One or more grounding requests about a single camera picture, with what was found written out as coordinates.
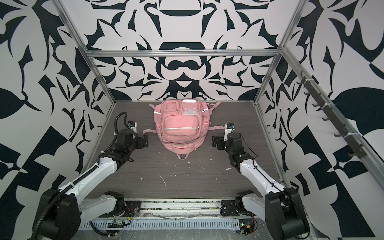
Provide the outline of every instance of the black and white patterned wall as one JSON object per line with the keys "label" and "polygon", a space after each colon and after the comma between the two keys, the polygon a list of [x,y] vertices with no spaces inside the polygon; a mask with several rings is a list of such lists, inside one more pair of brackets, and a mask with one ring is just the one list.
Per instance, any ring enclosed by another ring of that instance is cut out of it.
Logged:
{"label": "black and white patterned wall", "polygon": [[117,100],[254,99],[270,56],[97,58]]}
{"label": "black and white patterned wall", "polygon": [[298,0],[63,0],[89,49],[276,48]]}
{"label": "black and white patterned wall", "polygon": [[384,1],[310,0],[288,43],[339,110],[384,157]]}
{"label": "black and white patterned wall", "polygon": [[[90,50],[277,48],[298,0],[63,0]],[[98,58],[114,97],[254,99],[270,57]]]}
{"label": "black and white patterned wall", "polygon": [[0,0],[0,239],[25,240],[40,196],[76,178],[111,106],[53,5]]}
{"label": "black and white patterned wall", "polygon": [[[380,0],[310,0],[289,49],[383,157]],[[384,192],[282,59],[260,107],[290,184],[325,240],[384,239]]]}

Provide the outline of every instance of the pink backpack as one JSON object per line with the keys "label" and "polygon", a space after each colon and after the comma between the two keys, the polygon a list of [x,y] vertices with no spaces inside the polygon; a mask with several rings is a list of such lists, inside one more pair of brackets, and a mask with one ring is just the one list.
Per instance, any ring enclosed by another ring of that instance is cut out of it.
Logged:
{"label": "pink backpack", "polygon": [[209,104],[195,99],[167,100],[154,106],[156,130],[146,129],[147,132],[157,133],[166,149],[177,154],[179,159],[185,159],[188,154],[200,147],[208,130],[224,129],[223,126],[209,127],[209,117],[212,110],[220,102]]}

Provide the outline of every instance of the white paint speck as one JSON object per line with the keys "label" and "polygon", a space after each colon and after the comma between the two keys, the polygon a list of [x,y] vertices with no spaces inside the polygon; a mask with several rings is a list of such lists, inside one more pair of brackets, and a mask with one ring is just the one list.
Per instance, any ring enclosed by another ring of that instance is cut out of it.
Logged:
{"label": "white paint speck", "polygon": [[163,177],[159,173],[158,173],[158,175],[161,177],[161,180],[163,180],[163,182],[164,182]]}

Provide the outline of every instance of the metal base plate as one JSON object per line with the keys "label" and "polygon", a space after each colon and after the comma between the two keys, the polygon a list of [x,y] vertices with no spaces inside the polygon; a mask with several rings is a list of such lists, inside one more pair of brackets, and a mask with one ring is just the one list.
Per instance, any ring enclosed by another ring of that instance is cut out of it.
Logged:
{"label": "metal base plate", "polygon": [[[132,217],[134,213],[140,213],[141,201],[124,201],[126,206],[126,211],[120,217]],[[103,214],[100,217],[114,217],[112,214]]]}

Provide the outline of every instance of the aluminum frame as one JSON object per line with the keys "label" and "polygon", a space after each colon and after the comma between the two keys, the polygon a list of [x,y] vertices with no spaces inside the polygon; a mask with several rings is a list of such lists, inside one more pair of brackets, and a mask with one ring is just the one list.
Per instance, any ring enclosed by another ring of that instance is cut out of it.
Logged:
{"label": "aluminum frame", "polygon": [[90,58],[170,56],[276,56],[277,49],[86,50]]}
{"label": "aluminum frame", "polygon": [[91,154],[89,155],[88,159],[86,160],[83,169],[81,170],[80,174],[83,174],[85,171],[87,171],[93,163],[96,162],[96,156],[98,156],[100,153],[96,152],[98,145],[100,144],[101,137],[104,135],[104,131],[107,127],[107,123],[111,120],[113,109],[115,109],[116,104],[112,104],[111,107],[108,110],[107,116],[105,117],[105,120],[103,122],[103,126],[101,127],[101,130],[99,134],[97,135],[95,144],[92,147]]}
{"label": "aluminum frame", "polygon": [[[291,38],[291,36],[293,34],[293,31],[295,30],[295,28],[297,27],[297,25],[298,25],[298,23],[300,21],[301,14],[304,11],[305,5],[308,2],[309,2],[309,0],[299,0],[299,2],[297,3],[295,11],[294,11],[294,13],[293,13],[293,15],[291,17],[291,20],[289,21],[289,24],[288,24],[288,26],[287,26],[287,28],[286,28],[286,30],[284,32],[283,38],[282,38],[279,46],[277,47],[277,49],[280,50],[282,47],[287,45],[288,41],[290,40],[290,38]],[[254,102],[255,103],[258,104],[260,99],[261,99],[261,96],[263,96],[265,88],[269,84],[269,81],[272,78],[273,71],[276,70],[276,67],[277,67],[280,59],[281,59],[281,54],[279,52],[276,55],[276,57],[274,57],[272,63],[270,64],[270,66],[268,68],[267,73],[265,74],[265,76],[264,76],[264,78],[262,80],[262,85],[260,86],[260,88],[257,91],[256,96],[254,98]]]}
{"label": "aluminum frame", "polygon": [[[302,76],[307,79],[311,79],[311,75],[305,70],[305,68],[299,63],[299,61],[295,58],[295,56],[291,53],[289,49],[286,47],[282,47],[279,51],[283,58],[287,61],[288,65],[292,67],[292,70],[296,73],[297,76]],[[334,109],[334,113],[336,117],[345,125],[345,129],[347,132],[356,133],[354,137],[359,144],[362,144],[362,147],[367,154],[367,156],[360,158],[361,162],[367,168],[367,170],[371,173],[373,178],[379,184],[379,186],[384,190],[384,162],[383,160],[376,154],[376,152],[371,148],[369,143],[363,138],[359,131],[357,131],[353,125],[347,120],[347,118],[341,113],[341,111],[337,108],[336,105],[332,102],[332,100],[324,93],[319,85],[317,85],[314,81],[311,81],[314,88],[321,94],[321,97],[324,99],[325,103],[332,104],[332,108]]]}
{"label": "aluminum frame", "polygon": [[272,79],[272,74],[276,70],[276,67],[279,64],[280,59],[281,59],[280,53],[277,56],[273,57],[273,60],[272,60],[271,64],[269,65],[269,68],[268,68],[268,70],[267,70],[267,72],[266,72],[266,74],[262,80],[262,84],[259,87],[259,90],[257,91],[256,96],[253,100],[256,104],[258,104],[260,102],[260,99],[263,96],[264,91],[269,84],[269,81]]}
{"label": "aluminum frame", "polygon": [[85,62],[87,63],[88,67],[91,69],[93,74],[95,75],[96,80],[101,85],[101,88],[104,91],[105,96],[109,99],[111,104],[115,104],[116,100],[113,97],[111,91],[108,88],[107,83],[105,82],[103,76],[99,72],[99,69],[95,65],[95,63],[87,56],[86,50],[85,50],[85,44],[81,40],[81,37],[79,35],[79,32],[77,31],[71,17],[69,16],[69,13],[65,9],[63,3],[61,0],[52,0],[52,4],[54,8],[56,9],[57,13],[59,14],[60,19],[62,20],[63,24],[67,27],[69,34],[71,35],[72,39],[75,41],[75,44],[77,48],[79,49],[81,55],[83,56]]}

